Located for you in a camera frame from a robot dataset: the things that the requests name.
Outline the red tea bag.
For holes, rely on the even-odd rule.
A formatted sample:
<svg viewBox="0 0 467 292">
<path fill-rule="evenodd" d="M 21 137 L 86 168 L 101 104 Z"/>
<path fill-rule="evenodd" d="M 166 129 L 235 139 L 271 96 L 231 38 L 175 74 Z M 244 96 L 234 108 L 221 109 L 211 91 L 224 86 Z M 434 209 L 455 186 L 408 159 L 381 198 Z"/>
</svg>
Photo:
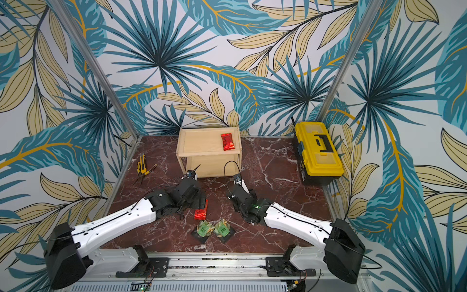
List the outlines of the red tea bag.
<svg viewBox="0 0 467 292">
<path fill-rule="evenodd" d="M 222 142 L 223 142 L 223 150 L 224 151 L 234 150 L 235 149 L 235 144 L 234 144 L 232 133 L 221 134 L 221 139 L 222 139 Z"/>
<path fill-rule="evenodd" d="M 203 209 L 197 209 L 194 213 L 195 220 L 206 220 L 207 217 L 207 208 L 208 208 L 208 200 L 205 200 L 205 205 Z"/>
</svg>

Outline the green tea bag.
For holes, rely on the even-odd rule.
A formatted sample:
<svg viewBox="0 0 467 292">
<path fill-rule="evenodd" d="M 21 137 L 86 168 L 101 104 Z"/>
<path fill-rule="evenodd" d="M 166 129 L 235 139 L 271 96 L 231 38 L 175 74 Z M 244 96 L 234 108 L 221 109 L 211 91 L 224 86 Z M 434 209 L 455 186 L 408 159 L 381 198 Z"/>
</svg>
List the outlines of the green tea bag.
<svg viewBox="0 0 467 292">
<path fill-rule="evenodd" d="M 227 241 L 235 234 L 234 228 L 231 227 L 230 223 L 225 219 L 221 219 L 215 225 L 214 232 L 222 243 L 227 243 Z"/>
<path fill-rule="evenodd" d="M 201 244 L 205 244 L 211 234 L 214 232 L 215 227 L 208 221 L 201 221 L 192 231 L 191 235 Z"/>
</svg>

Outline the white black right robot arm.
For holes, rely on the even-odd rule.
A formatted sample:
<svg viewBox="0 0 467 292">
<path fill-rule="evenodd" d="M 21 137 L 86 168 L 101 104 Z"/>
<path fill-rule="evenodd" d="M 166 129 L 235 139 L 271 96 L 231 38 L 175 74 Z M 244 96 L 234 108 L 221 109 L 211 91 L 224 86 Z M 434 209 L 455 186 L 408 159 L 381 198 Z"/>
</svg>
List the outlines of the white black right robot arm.
<svg viewBox="0 0 467 292">
<path fill-rule="evenodd" d="M 277 202 L 259 198 L 244 182 L 227 190 L 227 198 L 244 221 L 298 237 L 308 246 L 291 245 L 281 257 L 268 257 L 269 276 L 297 276 L 310 270 L 327 270 L 338 279 L 355 284 L 367 269 L 366 247 L 350 225 L 341 219 L 323 221 L 293 212 Z"/>
</svg>

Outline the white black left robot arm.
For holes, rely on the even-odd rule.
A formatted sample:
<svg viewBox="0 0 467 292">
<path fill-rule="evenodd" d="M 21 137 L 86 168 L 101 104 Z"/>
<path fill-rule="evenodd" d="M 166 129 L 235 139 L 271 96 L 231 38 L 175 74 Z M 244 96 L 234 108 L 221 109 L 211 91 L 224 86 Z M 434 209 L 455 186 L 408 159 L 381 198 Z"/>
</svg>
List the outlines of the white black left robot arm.
<svg viewBox="0 0 467 292">
<path fill-rule="evenodd" d="M 147 277 L 164 271 L 160 260 L 148 257 L 140 245 L 102 249 L 102 245 L 140 226 L 187 209 L 204 209 L 206 193 L 195 178 L 184 177 L 169 189 L 147 192 L 136 203 L 101 219 L 56 226 L 44 251 L 51 289 L 69 287 L 85 276 Z"/>
</svg>

